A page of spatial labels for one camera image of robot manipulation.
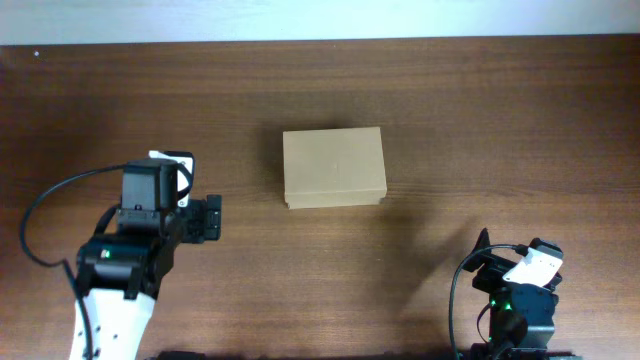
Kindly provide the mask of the cardboard box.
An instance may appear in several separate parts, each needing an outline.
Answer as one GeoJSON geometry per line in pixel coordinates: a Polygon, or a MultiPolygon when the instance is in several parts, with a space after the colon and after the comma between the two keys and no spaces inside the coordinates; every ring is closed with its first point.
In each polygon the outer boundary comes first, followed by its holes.
{"type": "Polygon", "coordinates": [[[376,205],[386,197],[379,127],[285,131],[282,140],[291,210],[376,205]]]}

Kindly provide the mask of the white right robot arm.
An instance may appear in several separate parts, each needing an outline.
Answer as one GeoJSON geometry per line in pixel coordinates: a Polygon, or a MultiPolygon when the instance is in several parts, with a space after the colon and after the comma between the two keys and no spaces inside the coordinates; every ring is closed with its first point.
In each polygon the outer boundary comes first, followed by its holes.
{"type": "Polygon", "coordinates": [[[458,269],[472,273],[472,287],[488,295],[481,313],[489,315],[489,333],[464,357],[548,359],[563,261],[563,251],[552,242],[535,238],[527,245],[493,244],[482,229],[458,269]]]}

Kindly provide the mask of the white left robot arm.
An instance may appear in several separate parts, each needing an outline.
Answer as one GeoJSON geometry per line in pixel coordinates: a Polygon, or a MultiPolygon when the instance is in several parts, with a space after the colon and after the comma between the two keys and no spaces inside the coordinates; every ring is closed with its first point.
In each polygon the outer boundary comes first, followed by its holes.
{"type": "Polygon", "coordinates": [[[195,168],[174,151],[124,166],[120,202],[77,253],[71,358],[135,358],[177,246],[220,239],[222,198],[191,199],[195,168]]]}

